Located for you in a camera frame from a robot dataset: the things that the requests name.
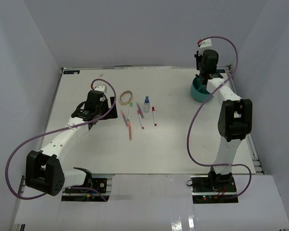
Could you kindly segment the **green-capped white marker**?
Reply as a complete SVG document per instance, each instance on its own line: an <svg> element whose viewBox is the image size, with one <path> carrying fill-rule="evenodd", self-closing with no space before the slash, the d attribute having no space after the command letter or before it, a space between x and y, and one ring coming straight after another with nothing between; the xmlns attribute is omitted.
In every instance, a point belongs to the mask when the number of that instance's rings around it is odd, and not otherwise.
<svg viewBox="0 0 289 231"><path fill-rule="evenodd" d="M131 118L132 105L133 105L133 103L131 102L131 103L129 104L129 110L128 110L127 121L130 121L130 118Z"/></svg>

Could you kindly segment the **red-capped white marker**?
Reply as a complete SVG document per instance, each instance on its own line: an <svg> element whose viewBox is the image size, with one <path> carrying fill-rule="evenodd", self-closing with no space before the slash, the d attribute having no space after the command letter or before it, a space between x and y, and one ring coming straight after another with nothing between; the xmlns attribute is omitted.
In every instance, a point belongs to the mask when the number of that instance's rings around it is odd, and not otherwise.
<svg viewBox="0 0 289 231"><path fill-rule="evenodd" d="M154 126L157 126L156 115L155 115L155 108L154 108L154 107L152 107L152 115L153 115Z"/></svg>

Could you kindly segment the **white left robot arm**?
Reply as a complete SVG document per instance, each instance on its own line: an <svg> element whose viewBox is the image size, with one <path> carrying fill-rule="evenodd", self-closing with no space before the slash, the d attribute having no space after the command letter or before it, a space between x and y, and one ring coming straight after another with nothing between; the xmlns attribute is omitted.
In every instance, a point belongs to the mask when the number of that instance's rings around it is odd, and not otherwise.
<svg viewBox="0 0 289 231"><path fill-rule="evenodd" d="M89 91L87 99L72 113L64 131L26 157L25 184L48 195L56 196L62 189L76 186L81 192L92 187L91 172L80 167L63 170L63 162L73 146L98 120L117 118L116 107L109 108L115 98L106 97L106 86L98 85Z"/></svg>

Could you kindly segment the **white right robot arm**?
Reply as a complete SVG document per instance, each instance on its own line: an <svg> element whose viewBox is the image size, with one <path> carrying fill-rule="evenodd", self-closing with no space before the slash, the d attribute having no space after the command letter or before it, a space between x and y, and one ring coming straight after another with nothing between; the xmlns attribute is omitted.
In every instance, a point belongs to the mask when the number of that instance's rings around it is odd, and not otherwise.
<svg viewBox="0 0 289 231"><path fill-rule="evenodd" d="M219 55L217 51L206 49L195 54L199 83L221 106L218 132L221 141L217 156L208 174L208 187L219 192L225 190L232 179L232 164L237 149L252 128L252 102L242 99L226 84L217 72Z"/></svg>

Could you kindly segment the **pink-tipped purple pen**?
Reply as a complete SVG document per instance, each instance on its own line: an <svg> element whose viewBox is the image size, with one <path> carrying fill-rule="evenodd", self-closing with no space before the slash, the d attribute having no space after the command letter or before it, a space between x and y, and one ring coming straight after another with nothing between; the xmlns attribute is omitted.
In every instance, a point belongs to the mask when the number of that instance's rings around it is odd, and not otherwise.
<svg viewBox="0 0 289 231"><path fill-rule="evenodd" d="M124 120L124 123L125 123L126 127L128 127L129 123L128 123L128 121L127 121L127 118L126 118L126 116L125 116L125 113L123 112L123 110L121 110L120 112L121 112L121 115L122 115L122 118L123 118L123 120Z"/></svg>

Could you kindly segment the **right blue table label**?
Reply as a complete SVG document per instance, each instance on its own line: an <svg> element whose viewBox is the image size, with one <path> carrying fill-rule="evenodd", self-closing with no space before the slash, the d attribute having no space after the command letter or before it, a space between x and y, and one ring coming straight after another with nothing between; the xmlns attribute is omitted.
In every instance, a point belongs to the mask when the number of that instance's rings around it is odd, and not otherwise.
<svg viewBox="0 0 289 231"><path fill-rule="evenodd" d="M216 72L217 73L225 73L225 70L224 69L216 69Z"/></svg>

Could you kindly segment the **blue table label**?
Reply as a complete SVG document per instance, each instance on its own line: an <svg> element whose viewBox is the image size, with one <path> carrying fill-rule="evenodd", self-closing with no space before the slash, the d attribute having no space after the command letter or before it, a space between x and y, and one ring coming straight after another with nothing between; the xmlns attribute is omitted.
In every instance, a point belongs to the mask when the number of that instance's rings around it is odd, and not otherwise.
<svg viewBox="0 0 289 231"><path fill-rule="evenodd" d="M64 70L63 74L64 75L78 75L80 73L79 70Z"/></svg>
<svg viewBox="0 0 289 231"><path fill-rule="evenodd" d="M216 72L217 73L225 73L225 70L224 69L216 69Z"/></svg>

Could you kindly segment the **beige masking tape roll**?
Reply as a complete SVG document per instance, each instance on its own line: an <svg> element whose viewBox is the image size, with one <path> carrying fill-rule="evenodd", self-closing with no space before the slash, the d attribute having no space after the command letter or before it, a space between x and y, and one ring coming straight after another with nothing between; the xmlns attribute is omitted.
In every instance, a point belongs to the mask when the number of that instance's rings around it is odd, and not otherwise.
<svg viewBox="0 0 289 231"><path fill-rule="evenodd" d="M121 105L128 105L133 101L133 92L130 90L124 91L119 96L119 103Z"/></svg>

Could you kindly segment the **pink-capped white marker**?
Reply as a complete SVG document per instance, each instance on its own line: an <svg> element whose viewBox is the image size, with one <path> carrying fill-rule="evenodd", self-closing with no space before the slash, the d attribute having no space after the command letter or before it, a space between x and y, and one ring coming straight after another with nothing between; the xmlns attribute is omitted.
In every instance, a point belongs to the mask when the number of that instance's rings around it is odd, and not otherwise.
<svg viewBox="0 0 289 231"><path fill-rule="evenodd" d="M139 118L139 123L140 123L141 129L143 130L144 129L144 125L143 125L143 121L142 121L142 117L141 117L141 113L140 113L139 109L137 110L137 115L138 115L138 118Z"/></svg>

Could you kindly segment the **purple clear-capped pen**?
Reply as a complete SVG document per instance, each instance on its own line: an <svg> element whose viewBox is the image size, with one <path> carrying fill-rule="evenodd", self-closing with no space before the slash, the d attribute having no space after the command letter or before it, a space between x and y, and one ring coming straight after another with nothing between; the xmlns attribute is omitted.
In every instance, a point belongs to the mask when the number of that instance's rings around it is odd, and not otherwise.
<svg viewBox="0 0 289 231"><path fill-rule="evenodd" d="M143 112L142 112L142 110L141 110L141 107L140 107L140 105L139 105L138 102L136 102L136 106L137 106L137 108L138 108L138 110L139 110L139 113L140 113L141 118L144 119L144 114L143 114Z"/></svg>

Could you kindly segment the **teal round divided organizer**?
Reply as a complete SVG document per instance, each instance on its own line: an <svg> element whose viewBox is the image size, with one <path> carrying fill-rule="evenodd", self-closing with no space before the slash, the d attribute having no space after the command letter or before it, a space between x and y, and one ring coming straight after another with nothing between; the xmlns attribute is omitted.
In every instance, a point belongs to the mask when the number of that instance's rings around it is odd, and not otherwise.
<svg viewBox="0 0 289 231"><path fill-rule="evenodd" d="M203 103L206 100L211 101L213 96L210 96L210 93L205 89L203 85L200 84L199 76L195 75L191 88L190 88L191 97L199 103Z"/></svg>

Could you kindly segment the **small blue-capped spray bottle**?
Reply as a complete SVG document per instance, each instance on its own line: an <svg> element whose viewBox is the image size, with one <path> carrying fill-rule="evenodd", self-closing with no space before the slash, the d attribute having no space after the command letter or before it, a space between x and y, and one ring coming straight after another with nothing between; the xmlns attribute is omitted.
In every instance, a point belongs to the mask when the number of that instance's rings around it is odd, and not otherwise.
<svg viewBox="0 0 289 231"><path fill-rule="evenodd" d="M146 96L144 100L144 112L148 113L149 111L150 111L150 101L149 101L149 97Z"/></svg>

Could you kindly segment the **left blue table label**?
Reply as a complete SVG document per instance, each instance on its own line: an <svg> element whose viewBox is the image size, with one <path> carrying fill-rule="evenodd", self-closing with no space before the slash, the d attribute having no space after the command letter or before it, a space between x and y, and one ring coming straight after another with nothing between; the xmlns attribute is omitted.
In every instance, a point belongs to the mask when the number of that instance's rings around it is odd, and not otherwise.
<svg viewBox="0 0 289 231"><path fill-rule="evenodd" d="M78 75L80 73L79 70L64 70L63 74L64 75Z"/></svg>

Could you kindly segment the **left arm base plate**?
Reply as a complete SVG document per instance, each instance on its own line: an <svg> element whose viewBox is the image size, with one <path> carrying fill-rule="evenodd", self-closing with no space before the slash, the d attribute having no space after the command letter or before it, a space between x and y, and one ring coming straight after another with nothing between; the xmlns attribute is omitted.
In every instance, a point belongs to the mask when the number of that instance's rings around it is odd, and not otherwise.
<svg viewBox="0 0 289 231"><path fill-rule="evenodd" d="M107 202L112 189L112 180L107 178L92 178L85 186L65 188L61 201L64 202Z"/></svg>

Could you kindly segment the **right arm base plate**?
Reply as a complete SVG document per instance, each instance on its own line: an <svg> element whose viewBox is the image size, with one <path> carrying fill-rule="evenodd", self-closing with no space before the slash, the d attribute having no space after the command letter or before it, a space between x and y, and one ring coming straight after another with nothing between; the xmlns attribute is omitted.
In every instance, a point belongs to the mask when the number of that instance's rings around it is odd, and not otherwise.
<svg viewBox="0 0 289 231"><path fill-rule="evenodd" d="M233 177L228 182L212 185L208 176L192 176L186 184L191 188L192 200L195 205L238 203Z"/></svg>

